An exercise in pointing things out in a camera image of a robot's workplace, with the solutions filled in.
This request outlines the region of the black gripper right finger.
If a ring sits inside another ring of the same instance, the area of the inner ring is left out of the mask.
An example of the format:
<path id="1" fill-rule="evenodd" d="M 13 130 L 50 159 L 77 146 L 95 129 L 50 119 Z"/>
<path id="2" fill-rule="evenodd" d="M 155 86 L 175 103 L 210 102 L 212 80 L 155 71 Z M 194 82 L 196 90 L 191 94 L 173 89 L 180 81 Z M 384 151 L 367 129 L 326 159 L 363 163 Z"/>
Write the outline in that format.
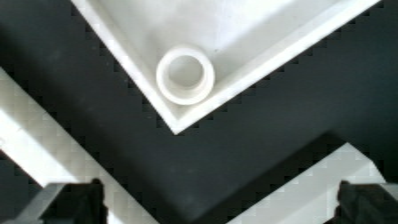
<path id="1" fill-rule="evenodd" d="M 335 224 L 398 224 L 398 184 L 354 184 L 338 191 Z"/>

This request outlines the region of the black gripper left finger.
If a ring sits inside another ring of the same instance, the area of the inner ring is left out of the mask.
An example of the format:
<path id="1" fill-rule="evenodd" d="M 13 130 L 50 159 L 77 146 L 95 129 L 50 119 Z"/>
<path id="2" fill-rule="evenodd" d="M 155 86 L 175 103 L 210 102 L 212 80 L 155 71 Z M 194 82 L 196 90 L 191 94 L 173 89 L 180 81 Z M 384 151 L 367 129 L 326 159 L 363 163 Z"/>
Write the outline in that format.
<path id="1" fill-rule="evenodd" d="M 88 183 L 52 183 L 38 193 L 13 224 L 107 224 L 105 186 Z"/>

